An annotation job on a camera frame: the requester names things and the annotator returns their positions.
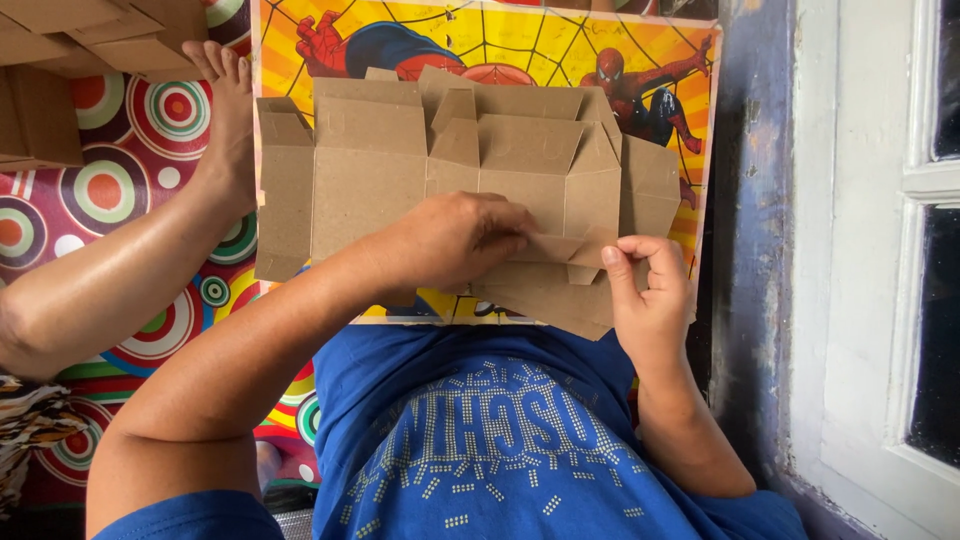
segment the fingernail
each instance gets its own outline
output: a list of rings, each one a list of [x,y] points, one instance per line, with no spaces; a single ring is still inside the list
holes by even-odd
[[[603,258],[603,263],[607,266],[612,264],[617,264],[620,261],[620,250],[614,248],[613,246],[607,246],[600,252],[600,256]]]

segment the spider-man poster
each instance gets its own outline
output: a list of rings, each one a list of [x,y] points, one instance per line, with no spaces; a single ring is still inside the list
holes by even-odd
[[[411,81],[432,65],[486,84],[601,86],[623,133],[678,154],[683,201],[670,237],[684,247],[696,281],[722,37],[713,23],[376,0],[260,0],[257,22],[257,91],[291,96],[308,119],[311,77],[362,78],[368,67]],[[523,321],[470,297],[418,294],[413,308],[373,307],[357,322]]]

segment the folded cardboard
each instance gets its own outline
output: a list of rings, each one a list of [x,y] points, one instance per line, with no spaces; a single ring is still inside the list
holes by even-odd
[[[612,326],[600,250],[618,233],[666,234],[680,202],[676,155],[624,137],[599,87],[478,86],[430,68],[414,84],[372,70],[314,80],[312,135],[289,98],[260,99],[258,111],[254,274],[268,281],[426,196],[491,191],[531,210],[542,234],[474,294],[596,339]]]
[[[35,34],[102,24],[125,13],[111,0],[0,0],[0,13]]]
[[[32,61],[30,65],[60,75],[66,79],[81,79],[94,75],[106,75],[116,69],[97,55],[74,43],[65,57],[45,61]]]
[[[160,32],[166,25],[166,6],[163,0],[130,0],[124,4],[124,11],[116,18],[68,30],[66,33],[82,45],[96,45],[117,39],[137,37]]]
[[[160,17],[163,30],[88,44],[86,48],[119,71],[136,75],[154,73],[152,82],[160,82],[174,74],[185,80],[200,79],[200,71],[182,53],[180,46],[187,40],[206,40],[203,4],[197,0],[166,0],[155,16]]]
[[[81,166],[66,79],[30,65],[0,68],[0,171]]]
[[[74,46],[67,36],[34,34],[0,13],[0,65],[62,58]]]

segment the spider-man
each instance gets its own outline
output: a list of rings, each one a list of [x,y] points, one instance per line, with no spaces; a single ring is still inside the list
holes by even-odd
[[[604,49],[597,54],[596,72],[584,75],[580,86],[600,86],[610,100],[620,131],[666,146],[677,128],[687,150],[700,154],[703,141],[690,134],[686,126],[684,107],[673,92],[663,87],[677,83],[689,75],[691,69],[709,75],[707,50],[710,37],[704,38],[700,49],[688,59],[647,71],[623,72],[623,55],[616,49]],[[650,109],[643,105],[642,96],[654,90]]]
[[[460,57],[432,39],[395,22],[375,22],[344,39],[333,27],[338,18],[337,12],[325,12],[316,26],[314,18],[308,16],[297,27],[297,52],[305,60],[311,77],[363,79],[368,67],[379,67],[393,69],[401,80],[415,81],[424,66],[432,65],[481,83],[534,84],[530,75],[512,65],[484,63],[466,67]]]

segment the toe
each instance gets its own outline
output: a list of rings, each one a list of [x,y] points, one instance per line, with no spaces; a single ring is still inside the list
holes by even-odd
[[[250,61],[244,57],[240,57],[240,61],[237,63],[237,72],[240,77],[240,87],[246,91],[253,90],[252,76]]]
[[[227,71],[224,69],[224,59],[220,53],[222,48],[220,43],[216,41],[204,41],[206,59],[210,61],[210,65],[213,66],[213,70],[217,72],[217,75],[224,77],[227,75]]]
[[[224,47],[220,53],[220,58],[224,62],[224,72],[227,73],[227,78],[231,83],[236,84],[237,79],[237,54],[233,52],[233,49],[229,47]]]
[[[183,43],[183,54],[185,54],[200,69],[204,79],[209,82],[217,80],[217,72],[213,70],[210,61],[206,59],[204,45],[199,41],[185,41]]]

